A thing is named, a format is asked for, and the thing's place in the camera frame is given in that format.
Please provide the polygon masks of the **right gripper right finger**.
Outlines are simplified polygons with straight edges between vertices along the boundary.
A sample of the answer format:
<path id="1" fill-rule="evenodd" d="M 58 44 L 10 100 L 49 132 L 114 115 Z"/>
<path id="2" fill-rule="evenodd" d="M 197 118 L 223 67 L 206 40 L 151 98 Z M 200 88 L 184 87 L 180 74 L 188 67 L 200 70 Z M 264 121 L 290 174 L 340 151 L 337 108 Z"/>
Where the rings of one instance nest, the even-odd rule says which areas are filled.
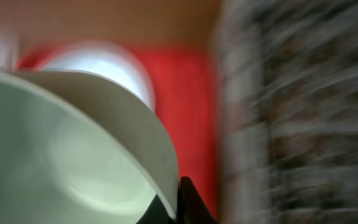
<path id="1" fill-rule="evenodd" d="M 187 176 L 180 179 L 177 223 L 218 224 L 210 214 L 192 180 Z"/>

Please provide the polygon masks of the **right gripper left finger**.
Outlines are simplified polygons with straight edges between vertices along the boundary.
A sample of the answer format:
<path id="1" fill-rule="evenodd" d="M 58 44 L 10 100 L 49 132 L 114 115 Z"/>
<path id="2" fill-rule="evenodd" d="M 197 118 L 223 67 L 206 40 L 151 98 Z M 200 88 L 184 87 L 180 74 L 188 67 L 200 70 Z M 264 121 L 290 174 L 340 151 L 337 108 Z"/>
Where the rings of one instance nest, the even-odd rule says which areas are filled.
<path id="1" fill-rule="evenodd" d="M 176 224 L 176 221 L 168 216 L 163 203 L 156 195 L 136 224 Z"/>

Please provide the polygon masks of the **green bowl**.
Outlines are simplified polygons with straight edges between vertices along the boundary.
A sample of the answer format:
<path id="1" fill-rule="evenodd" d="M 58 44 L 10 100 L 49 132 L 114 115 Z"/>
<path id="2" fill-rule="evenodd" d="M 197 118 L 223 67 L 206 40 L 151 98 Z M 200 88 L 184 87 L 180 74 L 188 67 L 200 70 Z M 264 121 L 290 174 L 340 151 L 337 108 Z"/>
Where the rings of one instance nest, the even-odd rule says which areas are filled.
<path id="1" fill-rule="evenodd" d="M 137 223 L 157 195 L 177 219 L 167 130 L 86 73 L 0 71 L 0 223 Z"/>

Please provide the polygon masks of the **light blue bowl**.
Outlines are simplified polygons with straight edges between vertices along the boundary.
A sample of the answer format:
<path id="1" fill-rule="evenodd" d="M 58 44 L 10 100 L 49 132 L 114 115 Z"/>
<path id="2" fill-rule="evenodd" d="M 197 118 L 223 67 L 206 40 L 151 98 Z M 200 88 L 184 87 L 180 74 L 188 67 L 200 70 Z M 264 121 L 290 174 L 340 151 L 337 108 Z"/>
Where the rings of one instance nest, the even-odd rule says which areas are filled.
<path id="1" fill-rule="evenodd" d="M 66 44 L 48 54 L 35 69 L 102 77 L 122 86 L 155 111 L 150 75 L 135 55 L 120 45 L 95 40 Z"/>

